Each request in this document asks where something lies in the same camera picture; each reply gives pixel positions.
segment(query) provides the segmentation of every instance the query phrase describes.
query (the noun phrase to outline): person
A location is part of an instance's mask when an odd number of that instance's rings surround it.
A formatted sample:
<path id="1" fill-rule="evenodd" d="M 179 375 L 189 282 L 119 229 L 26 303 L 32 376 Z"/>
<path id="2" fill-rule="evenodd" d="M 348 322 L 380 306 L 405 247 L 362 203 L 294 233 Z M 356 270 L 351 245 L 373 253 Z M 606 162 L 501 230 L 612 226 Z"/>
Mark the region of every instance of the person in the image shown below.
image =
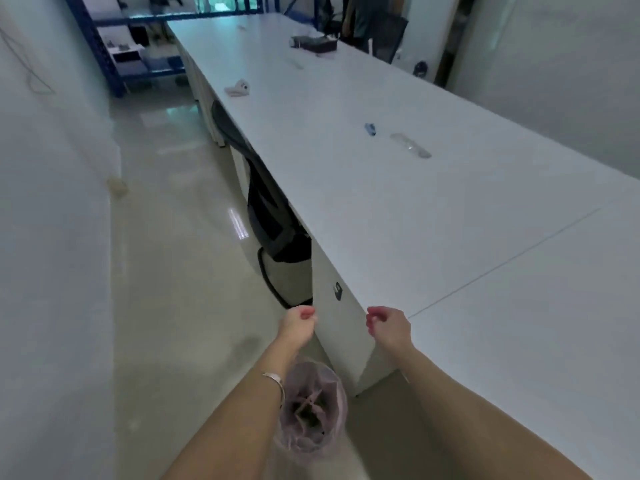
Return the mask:
<path id="1" fill-rule="evenodd" d="M 347 7 L 342 14 L 342 37 L 361 41 L 367 34 L 375 12 L 390 8 L 391 13 L 400 15 L 404 0 L 392 0 L 391 4 L 389 0 L 342 0 L 342 6 Z"/>
<path id="2" fill-rule="evenodd" d="M 163 480 L 258 480 L 271 447 L 285 378 L 314 332 L 313 306 L 289 310 L 276 339 L 174 460 Z M 404 313 L 372 306 L 369 334 L 402 371 L 428 423 L 473 480 L 587 480 L 551 445 L 462 386 L 412 344 Z"/>

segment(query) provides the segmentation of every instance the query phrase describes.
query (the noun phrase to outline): table top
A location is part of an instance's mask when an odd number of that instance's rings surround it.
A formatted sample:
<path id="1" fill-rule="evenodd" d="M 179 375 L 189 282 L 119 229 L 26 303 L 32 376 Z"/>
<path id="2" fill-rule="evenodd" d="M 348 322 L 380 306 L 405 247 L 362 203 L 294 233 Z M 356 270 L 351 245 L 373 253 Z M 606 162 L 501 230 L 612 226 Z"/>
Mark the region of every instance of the table top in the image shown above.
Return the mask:
<path id="1" fill-rule="evenodd" d="M 415 345 L 594 479 L 640 471 L 640 196 L 412 318 Z"/>
<path id="2" fill-rule="evenodd" d="M 283 15 L 169 26 L 363 307 L 416 314 L 638 185 L 342 43 L 290 48 L 311 29 Z"/>

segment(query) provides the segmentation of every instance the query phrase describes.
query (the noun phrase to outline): shiny floor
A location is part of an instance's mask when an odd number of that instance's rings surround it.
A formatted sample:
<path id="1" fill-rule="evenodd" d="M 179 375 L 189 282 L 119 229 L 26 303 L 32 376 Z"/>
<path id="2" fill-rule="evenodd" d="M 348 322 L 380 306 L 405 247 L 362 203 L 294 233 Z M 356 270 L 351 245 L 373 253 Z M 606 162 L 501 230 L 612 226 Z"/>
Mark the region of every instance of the shiny floor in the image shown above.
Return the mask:
<path id="1" fill-rule="evenodd" d="M 113 206 L 119 480 L 155 480 L 274 338 L 283 314 L 256 259 L 231 154 L 188 89 L 113 102 L 130 192 Z M 268 262 L 292 302 L 310 263 Z M 314 339 L 304 353 L 326 361 Z M 299 467 L 274 449 L 267 479 L 453 478 L 398 374 L 352 401 L 334 454 Z"/>

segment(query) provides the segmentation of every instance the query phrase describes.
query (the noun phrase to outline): trash bag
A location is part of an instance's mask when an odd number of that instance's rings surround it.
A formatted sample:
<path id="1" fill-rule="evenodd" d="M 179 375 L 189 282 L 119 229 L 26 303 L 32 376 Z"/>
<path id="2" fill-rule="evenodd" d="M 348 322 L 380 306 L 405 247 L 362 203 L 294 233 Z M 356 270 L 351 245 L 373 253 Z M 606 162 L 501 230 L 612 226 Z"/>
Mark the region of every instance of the trash bag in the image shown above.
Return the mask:
<path id="1" fill-rule="evenodd" d="M 325 364 L 302 359 L 288 373 L 284 390 L 275 443 L 302 465 L 326 456 L 347 419 L 342 382 Z"/>

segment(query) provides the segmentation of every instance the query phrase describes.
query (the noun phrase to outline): bangle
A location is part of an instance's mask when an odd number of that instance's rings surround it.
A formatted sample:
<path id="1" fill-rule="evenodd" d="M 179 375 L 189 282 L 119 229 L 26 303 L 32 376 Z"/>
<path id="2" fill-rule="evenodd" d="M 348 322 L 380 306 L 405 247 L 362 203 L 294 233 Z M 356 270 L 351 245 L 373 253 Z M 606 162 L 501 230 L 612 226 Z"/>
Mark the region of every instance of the bangle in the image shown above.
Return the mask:
<path id="1" fill-rule="evenodd" d="M 268 377 L 269 379 L 273 379 L 276 381 L 278 386 L 280 386 L 280 409 L 284 406 L 284 384 L 282 383 L 282 379 L 277 374 L 272 374 L 271 372 L 263 372 L 262 375 L 264 377 Z"/>

